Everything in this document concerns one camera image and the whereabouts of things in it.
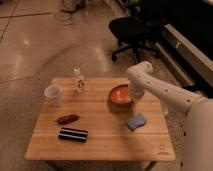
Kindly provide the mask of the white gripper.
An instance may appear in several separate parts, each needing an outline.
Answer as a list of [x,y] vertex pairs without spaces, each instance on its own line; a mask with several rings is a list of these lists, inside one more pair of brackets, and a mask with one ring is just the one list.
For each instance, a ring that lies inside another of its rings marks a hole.
[[138,87],[137,85],[130,83],[128,85],[128,93],[130,96],[130,99],[133,102],[138,102],[143,97],[145,90],[143,88]]

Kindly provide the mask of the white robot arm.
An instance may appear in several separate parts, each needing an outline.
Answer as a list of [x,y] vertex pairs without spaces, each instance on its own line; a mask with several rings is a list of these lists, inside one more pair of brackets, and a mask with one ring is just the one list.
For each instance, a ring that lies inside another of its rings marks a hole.
[[186,116],[181,171],[213,171],[213,98],[154,78],[143,61],[127,69],[129,92],[140,99],[145,90]]

